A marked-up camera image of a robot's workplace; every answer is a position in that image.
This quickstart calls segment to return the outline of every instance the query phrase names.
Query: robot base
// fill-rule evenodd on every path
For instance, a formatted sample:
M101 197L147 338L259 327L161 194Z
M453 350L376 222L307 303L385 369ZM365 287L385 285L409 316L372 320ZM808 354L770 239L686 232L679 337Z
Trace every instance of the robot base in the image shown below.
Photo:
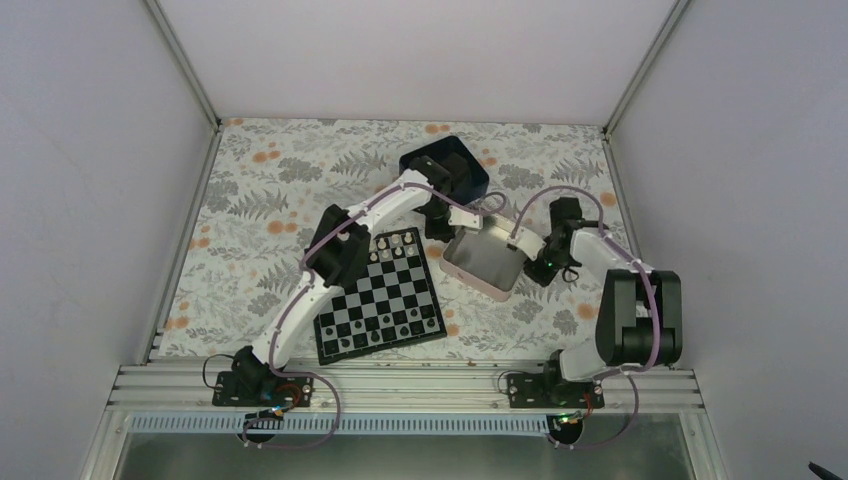
M588 396L592 409L604 406L603 392L595 393L594 382L546 382L544 373L511 373L506 375L510 408L586 409Z

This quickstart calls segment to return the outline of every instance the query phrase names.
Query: orange flower pattern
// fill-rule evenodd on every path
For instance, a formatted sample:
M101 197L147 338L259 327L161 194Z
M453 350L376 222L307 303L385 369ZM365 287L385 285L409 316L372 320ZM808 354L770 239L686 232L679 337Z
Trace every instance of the orange flower pattern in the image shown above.
M231 118L206 188L160 352L232 353L259 335L299 281L297 260L330 204L353 205L397 178L397 157L456 135L489 174L490 191L503 191L520 208L538 189L558 184L593 192L604 219L623 243L621 214L596 127L496 123L282 120ZM543 197L530 209L528 228L550 229ZM581 199L586 218L594 205ZM423 219L407 214L394 230ZM475 364L547 358L594 333L600 283L585 274L572 284L559 277L542 288L519 278L512 296L497 303L447 276L439 261L445 245L424 240L447 336L379 359L457 359ZM294 352L315 358L311 334Z

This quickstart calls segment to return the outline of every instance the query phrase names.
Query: black cable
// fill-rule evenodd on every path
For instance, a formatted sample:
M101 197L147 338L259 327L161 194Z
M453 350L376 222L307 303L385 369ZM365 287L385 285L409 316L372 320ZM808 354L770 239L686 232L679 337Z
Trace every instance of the black cable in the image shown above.
M572 275L574 275L574 277L572 277L571 280L567 279L565 277L566 272L571 273ZM580 272L578 272L577 270L574 270L571 267L566 267L566 268L562 269L562 281L564 281L565 283L574 283L579 279L580 279Z
M215 357L227 357L230 360L233 360L234 357L232 355L227 355L226 353L216 353L210 357L206 357L206 360L203 361L203 369L201 370L201 375L203 375L203 384L206 385L207 388L211 388L212 390L218 391L217 388L209 385L209 382L206 381L206 364L209 363L209 360L212 360Z
M509 392L507 392L506 390L501 390L501 379L507 373L522 373L524 375L530 375L527 372L522 372L522 371L519 371L519 370L506 370L506 371L501 372L501 374L498 375L498 379L495 380L495 387L498 389L498 393L502 393L504 395L509 395Z

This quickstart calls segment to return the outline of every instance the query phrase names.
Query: aluminum frame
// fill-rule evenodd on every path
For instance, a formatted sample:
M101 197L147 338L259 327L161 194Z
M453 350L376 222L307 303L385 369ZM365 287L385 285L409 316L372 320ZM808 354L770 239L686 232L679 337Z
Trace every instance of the aluminum frame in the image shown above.
M217 148L221 141L220 119L214 111L202 85L194 72L179 40L173 32L158 0L142 0L168 44L178 68L186 78L207 120L216 128L201 177L195 190L192 208L181 233L179 249L169 273L167 288L159 304L156 328L146 339L145 350L139 355L141 366L121 367L110 395L106 410L82 472L83 479L114 478L119 472L127 434L134 419L140 416L162 418L179 415L239 415L255 409L211 405L211 392L200 379L201 360L198 358L163 358L158 355L164 320L176 289L185 260L187 244L208 183ZM621 179L610 148L611 135L623 117L639 86L680 21L691 0L677 0L669 11L642 63L622 94L605 127L604 151L610 165L610 174L622 210L624 226L631 249L641 255L633 229L630 211L621 188ZM227 369L225 361L209 362L208 374L215 375ZM495 379L504 370L538 371L540 364L533 361L471 362L457 361L383 361L350 360L343 366L321 368L312 360L293 360L290 369L319 371L338 387L343 398L344 412L348 416L365 416L381 419L403 415L420 418L441 418L444 415L466 418L535 418L563 410L510 409L505 395L499 393ZM645 413L676 413L686 439L693 471L699 480L727 478L709 419L704 409L700 388L694 372L690 370L654 369L643 375L634 375ZM632 392L622 377L604 382L607 406L595 414L632 412ZM327 417L334 411L333 399L327 389L317 386L313 404L303 409L306 416Z
M674 5L672 5L669 9L668 16L666 16L665 21L657 32L657 35L651 42L651 46L648 48L648 51L645 52L645 56L639 63L639 68L636 69L636 73L633 74L633 78L630 79L630 82L627 84L627 88L624 89L624 93L621 95L621 98L619 98L615 109L613 109L612 115L610 115L609 121L607 121L607 124L604 127L604 131L607 132L607 135L611 135L618 127L618 124L624 117L624 113L627 111L627 107L630 106L630 102L633 100L634 95L636 95L636 92L639 90L642 82L645 81L648 73L654 67L660 52L663 48L665 48L666 43L668 43L668 39L671 37L671 34L674 33L677 25L680 24L680 20L686 12L686 9L689 8L690 3L692 3L692 0L676 0Z

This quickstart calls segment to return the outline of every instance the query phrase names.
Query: chessboard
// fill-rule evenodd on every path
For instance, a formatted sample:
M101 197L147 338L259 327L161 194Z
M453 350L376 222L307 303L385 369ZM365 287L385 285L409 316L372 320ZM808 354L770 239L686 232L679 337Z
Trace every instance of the chessboard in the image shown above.
M447 335L418 229L377 235L369 250L356 284L315 317L321 365Z

